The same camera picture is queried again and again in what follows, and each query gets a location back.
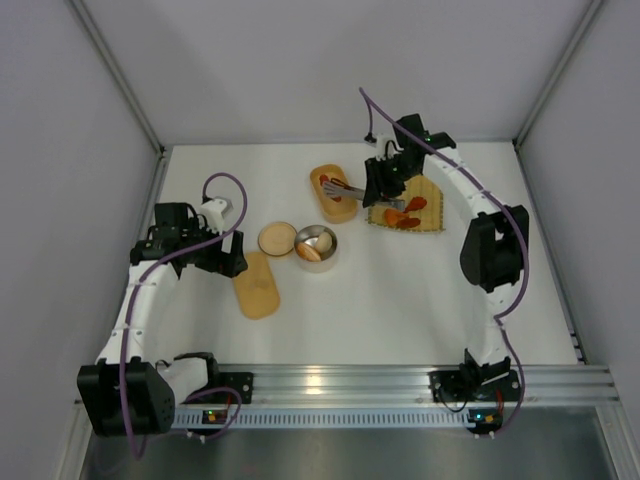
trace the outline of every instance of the bamboo mat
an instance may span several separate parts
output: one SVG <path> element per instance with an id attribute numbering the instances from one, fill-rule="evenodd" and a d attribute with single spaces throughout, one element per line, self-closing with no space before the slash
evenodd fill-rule
<path id="1" fill-rule="evenodd" d="M 377 225 L 392 230 L 402 232 L 442 232 L 444 230 L 444 221 L 442 217 L 444 197 L 442 191 L 424 175 L 418 175 L 405 183 L 406 190 L 400 196 L 405 201 L 405 205 L 413 197 L 424 197 L 427 200 L 427 206 L 417 212 L 410 212 L 412 218 L 419 218 L 420 225 L 414 228 L 397 228 L 390 227 L 384 220 L 384 211 L 386 207 L 373 206 L 369 207 L 369 215 L 367 222 L 370 225 Z"/>

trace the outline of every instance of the wooden tray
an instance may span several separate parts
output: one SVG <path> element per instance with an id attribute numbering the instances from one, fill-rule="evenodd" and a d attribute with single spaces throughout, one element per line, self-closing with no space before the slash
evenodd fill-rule
<path id="1" fill-rule="evenodd" d="M 410 212 L 409 216 L 420 219 L 420 225 L 415 228 L 398 228 L 390 227 L 384 220 L 384 211 L 386 207 L 373 206 L 369 207 L 369 215 L 367 222 L 370 225 L 390 228 L 401 232 L 441 232 L 444 230 L 444 221 L 442 218 L 444 198 L 442 191 L 424 175 L 413 177 L 406 184 L 406 190 L 400 196 L 409 205 L 409 201 L 413 197 L 424 197 L 427 199 L 427 206 L 417 212 Z"/>
<path id="2" fill-rule="evenodd" d="M 280 294 L 267 256 L 262 252 L 250 252 L 245 259 L 249 268 L 233 279 L 233 288 L 244 316 L 259 320 L 278 310 Z"/>
<path id="3" fill-rule="evenodd" d="M 344 223 L 351 220 L 358 213 L 358 202 L 349 197 L 342 197 L 339 202 L 336 202 L 327 197 L 322 191 L 322 185 L 320 185 L 320 176 L 326 175 L 329 179 L 337 178 L 342 180 L 347 185 L 349 181 L 346 175 L 338 165 L 329 163 L 322 165 L 318 168 L 314 168 L 309 174 L 311 180 L 311 186 L 313 192 L 320 203 L 320 210 L 325 220 L 329 223 Z"/>

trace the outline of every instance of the white table surface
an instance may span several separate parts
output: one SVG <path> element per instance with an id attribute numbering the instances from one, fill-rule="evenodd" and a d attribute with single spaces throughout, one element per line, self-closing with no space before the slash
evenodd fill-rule
<path id="1" fill-rule="evenodd" d="M 459 149 L 485 186 L 504 202 L 529 198 L 509 143 L 462 143 Z M 204 180 L 218 171 L 237 176 L 249 195 L 240 227 L 245 253 L 257 250 L 260 230 L 273 221 L 301 229 L 321 223 L 309 172 L 324 163 L 342 166 L 349 181 L 365 183 L 363 144 L 179 146 L 173 149 L 160 201 L 200 204 Z M 227 179 L 212 182 L 210 196 L 241 196 Z M 281 297 L 279 310 L 245 318 L 231 280 L 193 266 L 163 319 L 162 348 L 169 354 L 211 351 L 221 363 L 457 364 L 462 361 L 470 287 L 458 264 L 466 225 L 446 203 L 446 231 L 409 234 L 367 225 L 365 210 L 336 232 L 340 258 L 324 274 L 303 271 L 292 257 L 269 259 Z M 525 364 L 574 364 L 576 356 L 542 240 L 531 215 L 531 279 L 521 306 L 507 319 Z"/>

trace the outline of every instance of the orange food item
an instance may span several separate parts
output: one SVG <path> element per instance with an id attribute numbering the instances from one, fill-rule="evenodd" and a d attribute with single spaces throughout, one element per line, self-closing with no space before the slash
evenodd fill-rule
<path id="1" fill-rule="evenodd" d="M 322 257 L 316 249 L 306 243 L 299 243 L 296 247 L 296 251 L 300 257 L 304 258 L 308 262 L 319 262 L 322 260 Z"/>
<path id="2" fill-rule="evenodd" d="M 398 223 L 396 224 L 396 227 L 398 227 L 398 228 L 415 228 L 418 225 L 420 225 L 420 219 L 419 218 L 403 218 L 402 220 L 398 221 Z"/>
<path id="3" fill-rule="evenodd" d="M 422 210 L 427 206 L 427 199 L 424 197 L 413 197 L 407 205 L 407 208 L 404 209 L 404 213 L 408 212 L 417 212 L 418 210 Z"/>
<path id="4" fill-rule="evenodd" d="M 395 227 L 400 220 L 408 219 L 409 215 L 401 212 L 400 210 L 395 210 L 393 208 L 387 208 L 384 211 L 384 220 L 387 222 L 387 225 L 390 227 Z"/>

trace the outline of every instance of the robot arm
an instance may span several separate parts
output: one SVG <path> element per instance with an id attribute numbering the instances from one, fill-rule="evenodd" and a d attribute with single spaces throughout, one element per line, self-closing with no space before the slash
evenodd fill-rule
<path id="1" fill-rule="evenodd" d="M 446 378 L 434 377 L 432 381 L 443 389 L 436 396 L 441 398 L 446 392 L 450 402 L 490 397 L 490 393 L 484 393 L 487 385 L 491 384 L 488 387 L 491 390 L 495 388 L 493 382 L 518 380 L 515 372 L 510 371 L 511 362 L 506 356 L 508 352 L 501 322 L 496 318 L 511 303 L 516 291 L 514 287 L 524 268 L 523 249 L 517 233 L 522 234 L 527 246 L 528 212 L 521 205 L 498 206 L 501 202 L 495 196 L 479 189 L 480 182 L 460 158 L 449 135 L 430 134 L 417 114 L 403 117 L 395 123 L 444 155 L 436 156 L 425 151 L 396 125 L 397 145 L 390 136 L 369 138 L 376 143 L 377 155 L 365 161 L 367 185 L 363 206 L 399 196 L 407 180 L 424 173 L 440 187 L 456 213 L 468 225 L 460 252 L 462 273 L 474 286 L 472 313 L 465 319 L 468 339 L 465 360 L 459 371 L 451 372 Z M 394 144 L 391 155 L 387 148 L 390 144 Z M 501 207 L 512 217 L 518 232 Z M 450 378 L 455 379 L 453 383 L 448 382 Z"/>
<path id="2" fill-rule="evenodd" d="M 234 231 L 229 253 L 223 252 L 222 242 L 218 242 L 176 256 L 146 274 L 167 255 L 219 236 L 232 205 L 221 197 L 206 198 L 199 210 L 198 214 L 186 203 L 157 204 L 156 224 L 149 229 L 148 238 L 137 242 L 131 250 L 129 283 L 116 324 L 96 364 L 81 367 L 77 378 L 80 395 L 98 435 L 125 433 L 117 388 L 123 335 L 128 335 L 124 360 L 129 411 L 136 434 L 168 431 L 176 404 L 183 403 L 196 390 L 219 386 L 219 372 L 211 354 L 181 355 L 170 364 L 162 360 L 157 326 L 188 264 L 227 277 L 235 277 L 247 269 L 242 232 Z M 127 324 L 129 308 L 132 312 Z M 161 362 L 164 368 L 156 368 Z"/>

